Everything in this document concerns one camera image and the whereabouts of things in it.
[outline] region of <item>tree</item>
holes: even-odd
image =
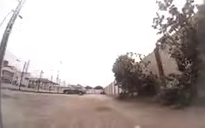
[[[104,89],[102,86],[96,86],[96,87],[94,87],[94,89]]]
[[[127,53],[119,56],[112,71],[114,72],[116,85],[119,85],[124,93],[132,95],[154,92],[154,85],[151,84],[152,74],[148,73],[149,62],[142,61],[142,55]]]
[[[195,17],[197,5],[193,0],[185,0],[180,9],[174,4],[174,0],[158,0],[156,3],[159,10],[153,19],[153,27],[162,35],[158,43],[164,47],[168,45],[171,57],[176,60],[178,70],[182,72],[180,76],[176,76],[179,82],[176,82],[174,87],[180,92],[176,93],[176,96],[181,97],[182,102],[190,102],[197,94],[195,82],[199,67],[199,41]]]
[[[92,87],[91,86],[86,86],[85,89],[92,89]]]

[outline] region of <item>car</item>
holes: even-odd
[[[84,90],[80,90],[80,89],[64,89],[63,93],[64,94],[79,94],[79,95],[86,94]]]

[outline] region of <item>street light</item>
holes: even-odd
[[[3,33],[3,37],[0,43],[0,89],[1,89],[1,71],[2,71],[2,63],[3,63],[3,59],[4,59],[4,55],[5,55],[5,51],[6,51],[6,47],[7,47],[7,43],[8,43],[8,39],[10,36],[10,33],[12,31],[13,25],[15,23],[15,20],[17,19],[19,12],[23,6],[23,4],[25,3],[25,0],[21,0],[19,2],[19,4],[17,5],[12,17],[9,20],[9,23],[7,24],[7,27]],[[2,113],[1,113],[1,90],[0,90],[0,128],[2,128]]]
[[[0,22],[0,28],[2,27],[3,23],[6,21],[7,17],[14,12],[14,10],[11,10],[9,13],[7,13],[7,15],[3,18],[3,20]]]

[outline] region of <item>vegetation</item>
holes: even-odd
[[[96,86],[96,87],[94,87],[94,89],[104,89],[102,86]]]
[[[166,79],[161,98],[168,104],[185,105],[197,95],[195,83],[199,69],[199,41],[194,11],[196,5],[193,0],[185,0],[180,10],[174,4],[174,0],[159,0],[157,4],[159,10],[153,20],[153,27],[163,36],[158,43],[162,46],[168,45],[171,57],[176,60],[181,72],[180,75],[172,74]]]
[[[85,89],[93,89],[91,86],[86,86]]]
[[[159,9],[152,26],[162,37],[157,46],[169,49],[181,73],[165,76],[160,85],[157,77],[147,71],[149,63],[135,53],[119,56],[112,71],[124,93],[151,93],[165,104],[188,105],[197,96],[200,56],[201,52],[205,54],[205,45],[200,43],[205,42],[205,5],[196,12],[198,6],[193,0],[185,0],[183,7],[177,7],[174,0],[157,0],[156,3]]]
[[[124,94],[133,96],[134,93],[137,95],[156,93],[155,75],[147,71],[148,64],[149,62],[142,61],[142,56],[136,53],[127,53],[116,59],[112,71],[116,84],[122,88]]]

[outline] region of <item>road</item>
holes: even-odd
[[[205,108],[173,110],[102,95],[3,90],[5,128],[205,128]]]

